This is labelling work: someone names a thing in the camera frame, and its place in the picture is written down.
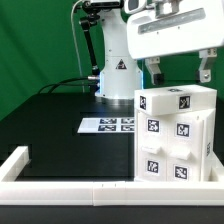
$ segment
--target white panel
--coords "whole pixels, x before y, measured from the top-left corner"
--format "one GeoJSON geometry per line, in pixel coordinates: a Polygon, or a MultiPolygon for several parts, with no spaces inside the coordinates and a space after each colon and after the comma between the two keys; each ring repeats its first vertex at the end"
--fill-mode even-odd
{"type": "Polygon", "coordinates": [[[92,182],[0,183],[1,205],[92,205],[92,182]]]}
{"type": "Polygon", "coordinates": [[[0,182],[14,181],[29,161],[28,147],[20,146],[0,167],[0,182]]]}

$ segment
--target warning label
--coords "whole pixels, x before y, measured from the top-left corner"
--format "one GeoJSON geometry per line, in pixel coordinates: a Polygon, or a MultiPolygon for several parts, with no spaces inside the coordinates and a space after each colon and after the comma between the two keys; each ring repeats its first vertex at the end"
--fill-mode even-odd
{"type": "Polygon", "coordinates": [[[126,65],[124,64],[124,61],[121,59],[118,63],[116,69],[127,69],[126,65]]]}

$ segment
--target green backdrop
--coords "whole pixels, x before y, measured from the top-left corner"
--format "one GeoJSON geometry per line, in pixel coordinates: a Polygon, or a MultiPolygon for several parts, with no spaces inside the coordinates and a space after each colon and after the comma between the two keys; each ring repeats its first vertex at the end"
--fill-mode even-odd
{"type": "MultiPolygon", "coordinates": [[[[30,96],[51,83],[79,77],[77,56],[72,37],[71,0],[1,0],[0,1],[0,119],[30,96]]],[[[84,75],[91,72],[83,32],[74,16],[77,41],[84,75]]],[[[101,27],[91,30],[96,57],[104,66],[104,45],[101,27]]],[[[212,71],[212,82],[206,84],[224,97],[224,51],[219,49],[212,71]]],[[[195,82],[199,67],[198,53],[161,58],[161,70],[166,85],[195,82]]],[[[150,76],[145,71],[145,87],[150,88],[150,76]]],[[[57,91],[82,91],[77,87],[61,87],[57,91]]]]}

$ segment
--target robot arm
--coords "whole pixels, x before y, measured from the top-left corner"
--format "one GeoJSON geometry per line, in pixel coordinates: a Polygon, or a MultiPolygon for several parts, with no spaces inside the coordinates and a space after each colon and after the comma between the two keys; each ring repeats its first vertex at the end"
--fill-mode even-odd
{"type": "Polygon", "coordinates": [[[154,0],[149,5],[127,0],[125,11],[133,14],[127,24],[129,52],[146,59],[154,84],[159,57],[193,51],[202,58],[199,81],[211,80],[216,48],[224,45],[224,0],[154,0]]]}

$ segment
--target white box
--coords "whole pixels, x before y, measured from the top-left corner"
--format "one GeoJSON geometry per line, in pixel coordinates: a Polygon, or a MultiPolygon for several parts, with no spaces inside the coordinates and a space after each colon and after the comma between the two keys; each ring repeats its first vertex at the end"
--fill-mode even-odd
{"type": "Polygon", "coordinates": [[[206,110],[215,108],[216,95],[216,90],[198,85],[136,90],[135,108],[153,116],[206,110]]]}
{"type": "Polygon", "coordinates": [[[135,115],[135,180],[209,180],[215,109],[162,116],[135,110],[135,115]]]}

